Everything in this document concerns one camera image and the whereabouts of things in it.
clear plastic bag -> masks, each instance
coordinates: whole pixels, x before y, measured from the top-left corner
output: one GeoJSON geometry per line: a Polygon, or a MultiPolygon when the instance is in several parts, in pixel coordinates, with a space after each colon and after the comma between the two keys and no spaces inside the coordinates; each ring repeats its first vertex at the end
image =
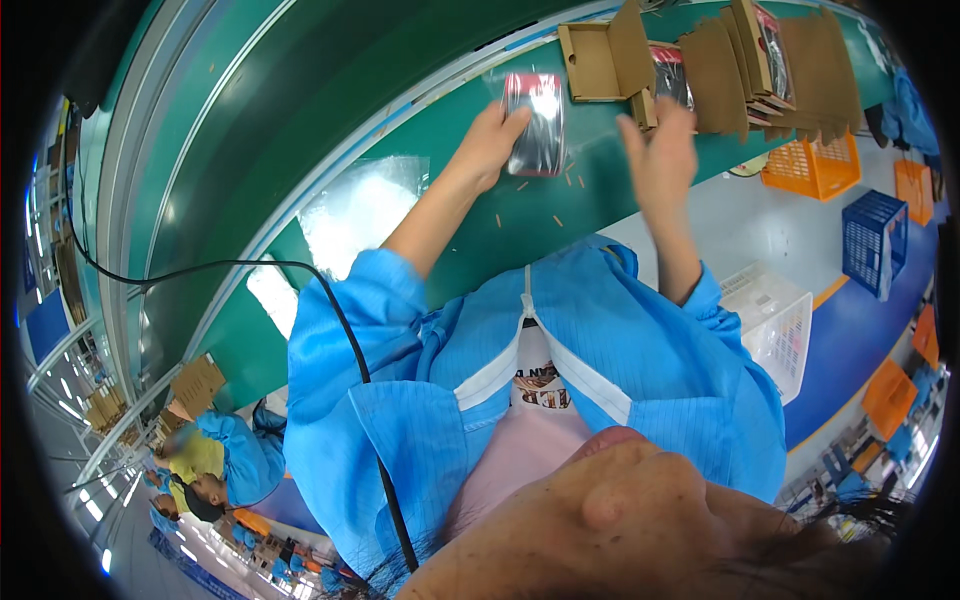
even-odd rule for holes
{"type": "Polygon", "coordinates": [[[554,73],[506,73],[503,104],[507,114],[533,111],[530,124],[507,159],[511,175],[556,177],[564,166],[564,79],[554,73]]]}
{"type": "Polygon", "coordinates": [[[650,56],[654,60],[657,73],[655,96],[671,96],[682,107],[693,110],[693,94],[686,80],[684,57],[680,48],[650,46],[650,56]]]}
{"type": "Polygon", "coordinates": [[[777,19],[761,7],[754,4],[756,22],[760,26],[760,40],[766,51],[767,64],[770,67],[770,79],[773,92],[779,98],[793,103],[793,89],[787,75],[786,53],[783,52],[783,40],[780,39],[780,24],[777,19]]]}
{"type": "Polygon", "coordinates": [[[429,177],[426,156],[362,158],[347,167],[297,215],[314,266],[346,278],[357,254],[394,232],[429,177]]]}

hand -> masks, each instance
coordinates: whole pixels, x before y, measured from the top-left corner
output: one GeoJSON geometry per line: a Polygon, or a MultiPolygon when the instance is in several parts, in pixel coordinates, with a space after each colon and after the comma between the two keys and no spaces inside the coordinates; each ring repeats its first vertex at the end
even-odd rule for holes
{"type": "Polygon", "coordinates": [[[441,177],[446,175],[466,185],[474,196],[492,188],[514,142],[530,123],[530,115],[528,107],[521,107],[506,116],[506,109],[499,101],[491,102],[473,119],[441,177]]]}
{"type": "Polygon", "coordinates": [[[657,99],[656,112],[659,126],[649,143],[629,116],[621,114],[616,121],[643,218],[650,228],[669,228],[678,218],[685,220],[686,193],[697,174],[696,117],[663,96],[657,99]]]}

graphic t-shirt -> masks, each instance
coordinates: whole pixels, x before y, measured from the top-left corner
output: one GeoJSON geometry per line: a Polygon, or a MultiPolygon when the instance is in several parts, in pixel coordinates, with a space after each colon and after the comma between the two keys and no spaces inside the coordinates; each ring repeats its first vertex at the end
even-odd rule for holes
{"type": "Polygon", "coordinates": [[[590,438],[570,401],[537,322],[520,332],[510,409],[461,489],[455,529],[462,531],[510,494],[564,463],[590,438]]]}

